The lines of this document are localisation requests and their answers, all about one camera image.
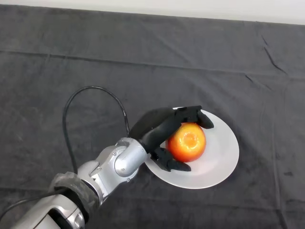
black cable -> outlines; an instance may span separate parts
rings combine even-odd
[[[127,114],[126,114],[125,108],[123,107],[121,101],[113,93],[111,93],[107,89],[99,87],[99,86],[86,86],[86,87],[83,87],[83,88],[77,90],[76,92],[74,92],[74,94],[71,95],[71,97],[68,99],[68,101],[67,101],[67,103],[65,105],[65,108],[63,109],[63,113],[62,113],[62,130],[63,130],[63,135],[65,137],[65,141],[66,141],[66,145],[67,145],[67,148],[68,148],[68,152],[69,152],[69,155],[70,155],[70,158],[71,158],[71,161],[72,161],[73,171],[74,171],[75,174],[77,174],[77,165],[76,165],[74,153],[72,151],[69,135],[68,135],[67,121],[66,120],[67,120],[67,113],[68,113],[69,106],[70,106],[72,100],[74,99],[74,97],[77,96],[80,92],[82,92],[84,90],[87,90],[87,89],[102,90],[102,91],[108,93],[109,95],[111,95],[112,98],[115,99],[115,101],[119,104],[119,106],[120,106],[120,108],[121,108],[121,110],[123,112],[123,116],[124,116],[124,120],[125,120],[126,132],[127,132],[127,135],[129,135],[129,124],[128,124],[128,118],[127,118]]]
[[[71,158],[71,162],[72,162],[72,166],[73,166],[73,171],[74,171],[75,174],[77,174],[77,165],[76,165],[75,156],[74,156],[74,153],[72,151],[72,147],[71,147],[70,140],[69,140],[66,119],[67,119],[67,113],[68,113],[69,106],[70,106],[72,100],[74,99],[74,97],[76,95],[78,95],[80,92],[82,92],[84,90],[87,90],[87,89],[98,89],[98,90],[104,91],[104,92],[108,93],[109,95],[111,95],[112,98],[114,98],[116,100],[116,102],[119,104],[119,106],[120,106],[120,108],[121,108],[121,110],[123,112],[127,136],[129,135],[129,124],[128,124],[128,119],[127,119],[127,114],[126,114],[125,108],[123,107],[121,101],[113,93],[111,93],[107,89],[99,87],[99,86],[86,86],[86,87],[83,87],[83,88],[77,90],[68,99],[68,101],[67,101],[67,103],[66,103],[66,105],[65,105],[65,107],[63,109],[63,113],[62,113],[62,130],[63,130],[63,135],[64,135],[64,138],[65,138],[65,141],[66,141],[66,144],[67,144],[68,152],[69,152],[69,155],[70,155],[70,158]],[[8,211],[10,211],[11,209],[13,209],[14,207],[16,207],[16,206],[18,206],[20,204],[24,204],[24,203],[28,203],[30,201],[41,199],[41,198],[45,198],[45,197],[50,197],[50,196],[53,196],[53,195],[61,194],[64,191],[66,191],[66,188],[62,188],[62,189],[59,189],[59,190],[56,190],[56,191],[53,191],[53,192],[49,192],[49,193],[46,193],[46,194],[43,194],[43,195],[39,195],[39,196],[36,196],[36,197],[33,197],[33,198],[26,198],[26,199],[19,200],[18,202],[16,202],[16,203],[10,205],[9,207],[7,207],[1,213],[0,221],[2,220],[2,218],[4,217],[4,215]]]
[[[39,196],[36,196],[36,197],[33,197],[33,198],[26,198],[26,199],[22,199],[22,200],[19,200],[18,202],[10,205],[8,208],[6,208],[0,215],[0,221],[2,220],[2,218],[4,217],[4,215],[11,209],[13,209],[14,207],[17,207],[18,205],[20,204],[24,204],[24,203],[28,203],[30,201],[34,201],[34,200],[38,200],[38,199],[41,199],[41,198],[45,198],[45,197],[50,197],[50,196],[53,196],[53,195],[57,195],[57,194],[61,194],[63,193],[64,191],[66,191],[66,188],[62,188],[62,189],[59,189],[59,190],[56,190],[56,191],[53,191],[53,192],[49,192],[49,193],[46,193],[46,194],[42,194],[42,195],[39,195]]]

dark gray tablecloth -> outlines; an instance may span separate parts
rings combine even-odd
[[[232,128],[240,159],[201,190],[143,165],[87,228],[305,228],[304,26],[0,6],[0,209],[71,171],[61,113],[89,84],[122,99],[131,126],[152,108],[201,104]],[[125,135],[97,91],[76,98],[68,121],[78,165]]]

white plate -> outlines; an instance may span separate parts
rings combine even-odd
[[[224,181],[235,169],[239,157],[237,139],[230,127],[214,114],[201,110],[214,124],[212,129],[203,129],[206,147],[203,155],[187,163],[190,172],[160,169],[150,158],[148,168],[160,179],[178,187],[200,189],[211,187]]]

robotic hand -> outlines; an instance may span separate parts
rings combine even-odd
[[[201,106],[147,112],[130,130],[128,137],[105,148],[96,160],[83,164],[78,174],[58,174],[51,190],[64,188],[64,191],[41,199],[13,228],[83,229],[118,185],[135,177],[148,154],[163,170],[190,171],[187,164],[175,161],[166,149],[160,148],[160,144],[185,122],[197,123],[206,129],[214,127],[201,112]]]

white background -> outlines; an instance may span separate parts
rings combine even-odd
[[[305,24],[305,0],[0,0],[0,3]]]

